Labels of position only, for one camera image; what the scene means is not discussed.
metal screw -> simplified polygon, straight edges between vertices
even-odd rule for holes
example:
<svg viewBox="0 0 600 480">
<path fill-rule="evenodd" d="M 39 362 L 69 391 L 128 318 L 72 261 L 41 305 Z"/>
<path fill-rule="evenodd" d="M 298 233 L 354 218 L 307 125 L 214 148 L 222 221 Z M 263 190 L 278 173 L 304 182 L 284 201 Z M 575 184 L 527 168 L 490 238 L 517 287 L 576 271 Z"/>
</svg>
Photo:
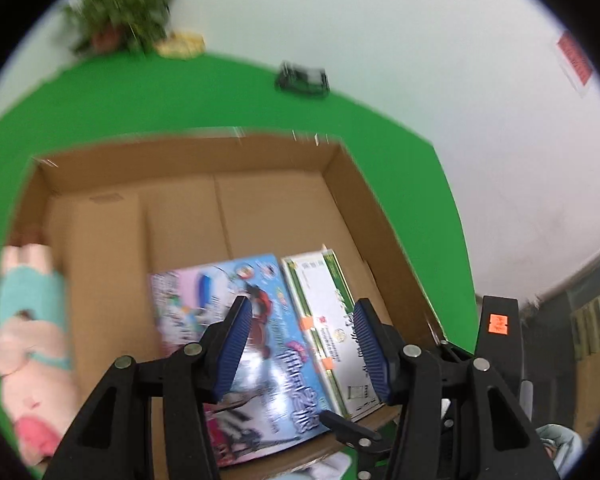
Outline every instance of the metal screw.
<svg viewBox="0 0 600 480">
<path fill-rule="evenodd" d="M 491 365 L 489 364 L 487 359 L 483 357 L 478 357 L 477 359 L 474 359 L 474 367 L 476 370 L 486 372 L 491 367 Z"/>
<path fill-rule="evenodd" d="M 406 345 L 402 348 L 402 351 L 407 357 L 418 357 L 422 354 L 422 350 L 420 350 L 420 347 L 417 345 Z"/>
<path fill-rule="evenodd" d="M 113 364 L 118 370 L 124 370 L 125 368 L 129 368 L 132 362 L 133 359 L 128 355 L 121 355 Z"/>
<path fill-rule="evenodd" d="M 186 355 L 198 355 L 200 352 L 202 352 L 202 345 L 199 343 L 189 343 L 184 347 Z"/>
</svg>

plant pot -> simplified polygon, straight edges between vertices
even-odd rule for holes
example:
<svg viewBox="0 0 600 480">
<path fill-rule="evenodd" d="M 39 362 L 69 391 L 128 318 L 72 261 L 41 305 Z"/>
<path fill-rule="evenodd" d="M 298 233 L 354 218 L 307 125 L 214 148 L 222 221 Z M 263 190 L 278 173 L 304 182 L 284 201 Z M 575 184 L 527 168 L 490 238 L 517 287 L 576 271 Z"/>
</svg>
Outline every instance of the plant pot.
<svg viewBox="0 0 600 480">
<path fill-rule="evenodd" d="M 111 23 L 91 37 L 91 46 L 96 54 L 111 54 L 122 44 L 122 26 L 114 27 Z"/>
</svg>

green tablecloth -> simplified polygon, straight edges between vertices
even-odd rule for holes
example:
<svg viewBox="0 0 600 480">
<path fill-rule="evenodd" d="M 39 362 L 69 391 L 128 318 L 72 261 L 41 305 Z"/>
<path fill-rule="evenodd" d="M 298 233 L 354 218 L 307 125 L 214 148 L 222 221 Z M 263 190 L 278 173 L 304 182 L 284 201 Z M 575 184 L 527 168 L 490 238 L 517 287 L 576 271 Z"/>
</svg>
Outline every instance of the green tablecloth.
<svg viewBox="0 0 600 480">
<path fill-rule="evenodd" d="M 119 54 L 42 85 L 0 120 L 0 245 L 35 154 L 120 134 L 213 126 L 337 136 L 392 222 L 448 338 L 472 350 L 477 314 L 469 261 L 433 147 L 340 95 L 282 94 L 273 79 L 268 70 L 218 56 L 182 61 Z M 12 435 L 2 410 L 0 425 Z"/>
</svg>

open cardboard box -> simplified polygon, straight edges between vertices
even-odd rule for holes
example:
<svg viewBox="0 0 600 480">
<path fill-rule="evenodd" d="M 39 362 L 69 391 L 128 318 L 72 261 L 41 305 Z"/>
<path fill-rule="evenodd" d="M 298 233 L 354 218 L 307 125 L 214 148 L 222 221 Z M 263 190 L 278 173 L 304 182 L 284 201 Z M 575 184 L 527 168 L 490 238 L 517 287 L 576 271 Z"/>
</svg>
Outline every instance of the open cardboard box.
<svg viewBox="0 0 600 480">
<path fill-rule="evenodd" d="M 337 142 L 256 133 L 128 140 L 37 159 L 13 223 L 45 227 L 66 278 L 82 400 L 116 357 L 161 357 L 149 273 L 255 254 L 325 245 L 354 298 L 370 298 L 406 341 L 426 348 L 442 337 L 391 225 Z M 165 479 L 159 404 L 154 465 Z M 385 406 L 361 423 L 378 428 L 396 415 Z M 221 475 L 269 478 L 339 447 L 324 434 Z"/>
</svg>

doll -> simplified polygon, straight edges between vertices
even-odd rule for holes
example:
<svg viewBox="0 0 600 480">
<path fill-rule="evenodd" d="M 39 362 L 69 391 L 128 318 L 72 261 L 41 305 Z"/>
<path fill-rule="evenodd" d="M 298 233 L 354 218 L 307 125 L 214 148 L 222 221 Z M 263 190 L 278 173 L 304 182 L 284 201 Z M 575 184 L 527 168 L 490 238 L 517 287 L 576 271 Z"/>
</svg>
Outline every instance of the doll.
<svg viewBox="0 0 600 480">
<path fill-rule="evenodd" d="M 53 456 L 79 409 L 64 282 L 42 238 L 29 228 L 0 253 L 0 402 L 29 466 Z"/>
</svg>

